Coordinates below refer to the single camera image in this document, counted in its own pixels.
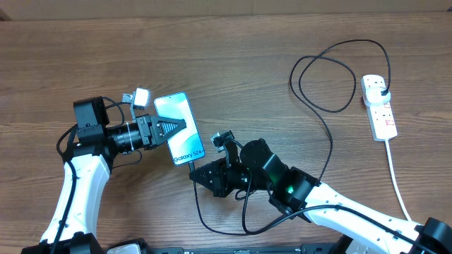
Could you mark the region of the blue screen Galaxy smartphone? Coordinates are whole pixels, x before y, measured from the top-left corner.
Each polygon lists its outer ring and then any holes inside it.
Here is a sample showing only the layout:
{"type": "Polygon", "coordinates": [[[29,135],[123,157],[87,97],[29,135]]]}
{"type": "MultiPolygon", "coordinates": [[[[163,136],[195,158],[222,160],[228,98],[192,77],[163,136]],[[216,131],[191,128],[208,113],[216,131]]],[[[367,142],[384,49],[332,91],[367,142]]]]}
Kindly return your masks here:
{"type": "Polygon", "coordinates": [[[158,116],[179,120],[181,123],[163,123],[165,131],[176,129],[167,140],[174,165],[182,165],[205,156],[205,150],[198,133],[189,98],[185,92],[178,92],[154,100],[158,116]]]}

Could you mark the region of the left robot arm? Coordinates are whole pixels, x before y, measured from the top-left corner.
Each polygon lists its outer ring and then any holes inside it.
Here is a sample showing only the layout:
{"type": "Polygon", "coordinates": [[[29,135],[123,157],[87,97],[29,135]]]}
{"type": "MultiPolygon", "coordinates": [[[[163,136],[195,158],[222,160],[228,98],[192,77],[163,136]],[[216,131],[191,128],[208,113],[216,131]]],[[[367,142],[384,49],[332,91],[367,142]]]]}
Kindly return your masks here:
{"type": "Polygon", "coordinates": [[[96,239],[103,190],[122,153],[152,150],[186,128],[183,119],[148,114],[109,126],[106,97],[74,102],[76,124],[62,136],[64,183],[54,216],[40,242],[23,253],[103,253],[96,239]]]}

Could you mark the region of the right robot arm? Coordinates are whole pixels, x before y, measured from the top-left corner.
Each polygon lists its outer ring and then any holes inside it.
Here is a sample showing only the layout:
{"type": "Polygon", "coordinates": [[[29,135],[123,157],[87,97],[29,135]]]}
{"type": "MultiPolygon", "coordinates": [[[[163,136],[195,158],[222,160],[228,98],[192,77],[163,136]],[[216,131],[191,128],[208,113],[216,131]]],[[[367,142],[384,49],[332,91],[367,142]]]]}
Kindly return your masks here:
{"type": "Polygon", "coordinates": [[[240,145],[236,140],[215,138],[214,144],[225,157],[202,167],[191,164],[189,178],[219,198],[233,190],[266,191],[269,203],[281,213],[261,229],[244,227],[246,235],[262,234],[299,217],[338,231],[377,253],[451,252],[449,225],[433,217],[418,224],[361,205],[318,178],[282,163],[264,139],[240,145]]]}

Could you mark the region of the white charger plug adapter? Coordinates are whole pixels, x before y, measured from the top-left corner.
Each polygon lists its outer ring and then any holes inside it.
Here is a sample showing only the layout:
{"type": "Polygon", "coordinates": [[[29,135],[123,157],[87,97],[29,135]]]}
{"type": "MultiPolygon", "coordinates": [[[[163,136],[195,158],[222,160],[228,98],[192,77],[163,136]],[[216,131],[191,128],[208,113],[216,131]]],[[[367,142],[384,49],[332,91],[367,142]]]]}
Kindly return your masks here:
{"type": "Polygon", "coordinates": [[[385,104],[390,102],[391,93],[382,87],[365,87],[363,100],[368,107],[385,104]]]}

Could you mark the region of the white power strip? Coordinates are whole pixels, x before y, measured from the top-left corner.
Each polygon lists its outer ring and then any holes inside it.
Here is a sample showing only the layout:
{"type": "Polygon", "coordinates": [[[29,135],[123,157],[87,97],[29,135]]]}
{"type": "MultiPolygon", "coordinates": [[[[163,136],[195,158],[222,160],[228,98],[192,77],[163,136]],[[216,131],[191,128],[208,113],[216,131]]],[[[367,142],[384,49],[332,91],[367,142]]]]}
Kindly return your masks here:
{"type": "MultiPolygon", "coordinates": [[[[386,89],[386,84],[383,77],[369,74],[362,77],[361,87],[364,94],[365,87],[386,89]]],[[[366,106],[366,109],[373,140],[384,142],[398,135],[390,102],[372,107],[366,106]]]]}

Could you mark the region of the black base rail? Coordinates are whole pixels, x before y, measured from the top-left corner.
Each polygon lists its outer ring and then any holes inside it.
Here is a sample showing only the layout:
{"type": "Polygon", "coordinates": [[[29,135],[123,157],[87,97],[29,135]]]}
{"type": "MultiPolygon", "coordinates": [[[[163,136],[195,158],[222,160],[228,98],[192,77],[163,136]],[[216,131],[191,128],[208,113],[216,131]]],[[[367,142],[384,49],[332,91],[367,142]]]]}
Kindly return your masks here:
{"type": "Polygon", "coordinates": [[[329,254],[334,243],[307,243],[297,247],[262,248],[151,248],[147,243],[137,243],[139,253],[147,254],[329,254]]]}

